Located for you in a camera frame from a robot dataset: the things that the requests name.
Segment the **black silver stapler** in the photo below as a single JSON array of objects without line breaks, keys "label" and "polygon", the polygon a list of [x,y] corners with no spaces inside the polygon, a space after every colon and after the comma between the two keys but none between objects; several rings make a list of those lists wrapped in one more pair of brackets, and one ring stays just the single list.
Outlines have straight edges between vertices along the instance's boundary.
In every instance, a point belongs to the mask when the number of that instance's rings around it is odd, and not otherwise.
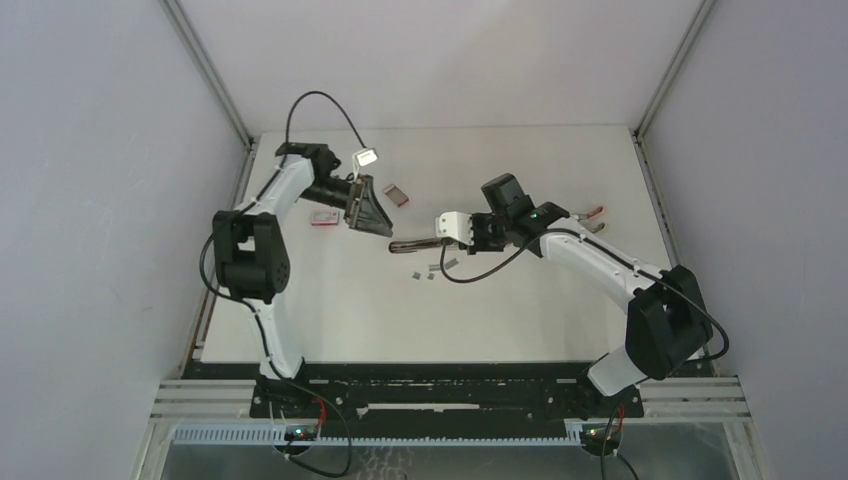
[{"label": "black silver stapler", "polygon": [[418,240],[392,241],[388,245],[391,254],[409,254],[425,250],[442,249],[466,250],[467,247],[450,238],[427,238]]}]

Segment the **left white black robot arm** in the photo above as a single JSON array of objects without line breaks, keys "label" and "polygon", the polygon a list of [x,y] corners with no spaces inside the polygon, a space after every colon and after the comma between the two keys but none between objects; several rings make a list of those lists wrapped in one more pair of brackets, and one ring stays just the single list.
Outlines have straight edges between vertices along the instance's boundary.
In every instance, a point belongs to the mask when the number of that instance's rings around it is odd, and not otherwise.
[{"label": "left white black robot arm", "polygon": [[300,200],[335,208],[352,230],[390,238],[393,223],[380,205],[374,179],[355,172],[334,176],[341,161],[328,145],[284,142],[258,194],[234,210],[217,212],[204,245],[214,255],[216,296],[240,304],[253,318],[260,349],[260,372],[286,379],[274,392],[274,404],[290,417],[311,407],[311,388],[293,379],[303,355],[295,346],[285,302],[292,263],[283,237],[284,220]]}]

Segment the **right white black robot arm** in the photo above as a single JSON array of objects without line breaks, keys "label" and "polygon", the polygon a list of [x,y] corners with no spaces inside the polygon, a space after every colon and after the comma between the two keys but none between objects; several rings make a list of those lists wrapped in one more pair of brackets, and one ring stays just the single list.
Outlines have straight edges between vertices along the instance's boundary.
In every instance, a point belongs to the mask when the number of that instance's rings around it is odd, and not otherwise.
[{"label": "right white black robot arm", "polygon": [[490,208],[471,217],[471,250],[513,245],[565,266],[604,292],[626,315],[621,346],[583,374],[579,406],[605,415],[618,394],[646,379],[663,380],[714,335],[694,273],[644,263],[598,238],[577,217],[552,203],[533,203],[517,178],[503,174],[481,188]]}]

